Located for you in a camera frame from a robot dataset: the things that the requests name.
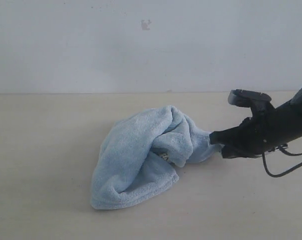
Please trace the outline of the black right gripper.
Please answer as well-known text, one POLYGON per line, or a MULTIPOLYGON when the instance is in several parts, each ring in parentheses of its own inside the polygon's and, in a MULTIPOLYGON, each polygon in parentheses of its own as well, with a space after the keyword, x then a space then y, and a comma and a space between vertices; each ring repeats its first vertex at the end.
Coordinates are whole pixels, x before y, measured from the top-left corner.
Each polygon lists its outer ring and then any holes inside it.
POLYGON ((253 159, 296 139, 296 110, 291 104, 274 108, 272 104, 261 103, 250 108, 252 118, 240 126, 209 134, 211 145, 225 145, 221 149, 224 159, 253 159))

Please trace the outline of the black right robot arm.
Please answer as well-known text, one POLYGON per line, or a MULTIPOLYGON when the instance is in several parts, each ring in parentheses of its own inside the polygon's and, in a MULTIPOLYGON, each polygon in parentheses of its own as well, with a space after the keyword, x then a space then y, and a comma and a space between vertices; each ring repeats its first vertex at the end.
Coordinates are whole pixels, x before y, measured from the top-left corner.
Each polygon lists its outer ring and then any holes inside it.
POLYGON ((243 89, 230 92, 229 104, 250 108, 252 116, 237 127, 209 135, 211 144, 223 145, 224 158, 254 158, 302 137, 302 88, 278 107, 270 101, 271 97, 265 93, 243 89))

